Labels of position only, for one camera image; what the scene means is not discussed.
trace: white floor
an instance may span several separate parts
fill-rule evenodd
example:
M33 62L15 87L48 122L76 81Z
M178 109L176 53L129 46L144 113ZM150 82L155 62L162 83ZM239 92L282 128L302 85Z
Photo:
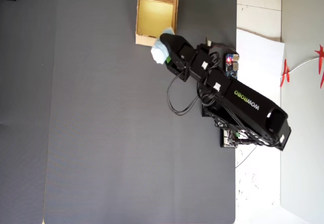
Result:
M237 0L237 27L280 42L281 0ZM239 147L236 164L253 148ZM236 169L235 223L305 223L280 206L279 150L259 146Z

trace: robotic arm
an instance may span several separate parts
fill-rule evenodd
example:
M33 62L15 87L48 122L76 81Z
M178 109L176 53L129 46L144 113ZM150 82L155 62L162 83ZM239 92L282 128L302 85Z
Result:
M200 44L195 49L182 36L166 33L160 41L169 52L167 69L184 82L189 76L197 81L202 115L212 117L215 126L227 130L230 144L252 143L281 151L285 148L291 133L288 115L273 101L229 77L219 55L210 54L213 43ZM230 52L224 60L238 57L233 49L223 47Z

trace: gray mat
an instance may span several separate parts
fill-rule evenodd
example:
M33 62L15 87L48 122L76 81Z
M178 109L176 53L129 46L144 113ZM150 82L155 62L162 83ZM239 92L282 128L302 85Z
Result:
M136 0L58 0L47 223L233 223L234 150L135 45ZM178 33L235 46L236 0L180 0ZM186 106L195 82L177 81Z
M42 223L56 0L0 0L0 223Z
M198 104L170 112L135 19L136 0L0 1L0 223L41 223L45 178L47 224L234 222L234 150ZM180 0L178 33L235 47L236 0Z

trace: circuit board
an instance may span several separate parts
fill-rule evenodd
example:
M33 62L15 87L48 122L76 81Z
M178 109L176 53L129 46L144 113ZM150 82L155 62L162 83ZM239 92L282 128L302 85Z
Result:
M227 77L233 77L237 79L238 60L239 60L238 54L226 55L225 74Z
M227 54L225 58L225 74L227 77L233 77L237 79L238 71L238 54ZM232 139L238 138L238 132L232 130L223 130L223 147L236 148Z

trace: cardboard box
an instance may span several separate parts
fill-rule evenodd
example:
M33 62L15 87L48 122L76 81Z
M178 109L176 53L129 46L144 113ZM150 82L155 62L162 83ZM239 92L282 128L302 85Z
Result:
M136 44L153 46L168 28L176 31L179 0L137 0Z

